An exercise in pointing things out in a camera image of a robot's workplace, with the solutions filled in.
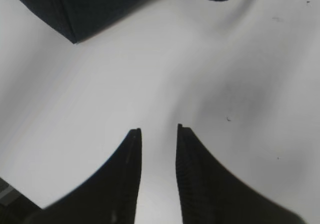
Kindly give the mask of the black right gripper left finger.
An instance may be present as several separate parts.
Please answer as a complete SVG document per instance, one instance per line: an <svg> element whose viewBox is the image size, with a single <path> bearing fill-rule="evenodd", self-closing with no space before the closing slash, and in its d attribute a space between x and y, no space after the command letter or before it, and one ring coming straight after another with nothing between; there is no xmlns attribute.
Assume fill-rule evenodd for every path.
<svg viewBox="0 0 320 224"><path fill-rule="evenodd" d="M142 170L141 130L132 129L111 157L65 197L26 223L134 223Z"/></svg>

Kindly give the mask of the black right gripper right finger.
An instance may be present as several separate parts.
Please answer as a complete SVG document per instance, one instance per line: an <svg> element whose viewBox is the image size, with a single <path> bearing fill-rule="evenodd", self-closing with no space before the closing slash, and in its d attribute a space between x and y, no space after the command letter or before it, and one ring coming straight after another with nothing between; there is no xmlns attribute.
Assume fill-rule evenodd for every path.
<svg viewBox="0 0 320 224"><path fill-rule="evenodd" d="M177 126L176 179L183 223L304 223L227 170L189 127Z"/></svg>

